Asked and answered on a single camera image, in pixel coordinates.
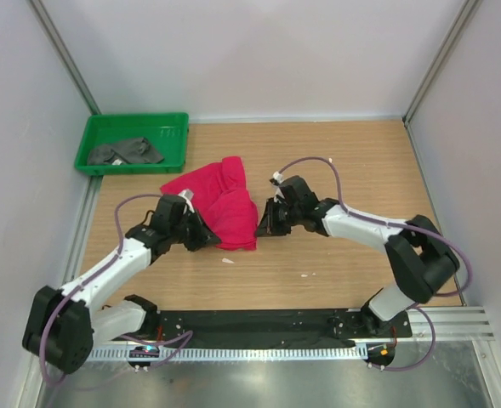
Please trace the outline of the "pink red t-shirt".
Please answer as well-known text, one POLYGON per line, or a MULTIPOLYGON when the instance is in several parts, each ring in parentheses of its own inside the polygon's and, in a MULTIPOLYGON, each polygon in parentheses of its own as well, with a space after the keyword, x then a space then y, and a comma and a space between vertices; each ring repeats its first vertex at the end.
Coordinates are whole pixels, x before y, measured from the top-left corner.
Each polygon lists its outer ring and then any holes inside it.
POLYGON ((193 207, 221 240, 218 248, 227 251, 257 248, 258 208, 249 194, 241 157, 225 157, 160 188, 163 194, 176 195, 182 190, 193 193, 193 207))

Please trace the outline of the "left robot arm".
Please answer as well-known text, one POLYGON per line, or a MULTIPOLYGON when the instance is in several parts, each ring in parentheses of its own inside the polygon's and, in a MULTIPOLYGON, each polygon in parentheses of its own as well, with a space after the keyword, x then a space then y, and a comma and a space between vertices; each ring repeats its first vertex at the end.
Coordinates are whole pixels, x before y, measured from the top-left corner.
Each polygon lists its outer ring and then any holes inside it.
POLYGON ((69 375, 88 359, 93 347, 128 336, 152 338, 160 326, 157 306, 137 295, 106 307, 123 284, 150 267, 171 246, 190 252, 220 243, 192 203, 190 190, 158 195, 157 206, 142 223, 119 231, 116 248, 83 275, 59 288, 44 286, 32 301, 22 345, 38 358, 43 379, 54 367, 69 375))

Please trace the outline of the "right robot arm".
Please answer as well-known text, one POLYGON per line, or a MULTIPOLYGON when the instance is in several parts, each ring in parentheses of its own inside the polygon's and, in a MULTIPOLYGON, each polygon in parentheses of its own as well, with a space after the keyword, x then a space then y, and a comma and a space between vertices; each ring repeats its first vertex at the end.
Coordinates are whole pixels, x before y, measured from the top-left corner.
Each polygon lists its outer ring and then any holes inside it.
POLYGON ((271 181, 276 193, 265 204, 257 237, 285 236, 292 227, 343 238, 386 254, 394 281, 374 294, 361 309, 362 329, 379 337, 412 305, 428 303, 460 264, 452 248, 425 216, 408 221, 374 217, 345 207, 333 198, 318 199, 300 176, 271 181))

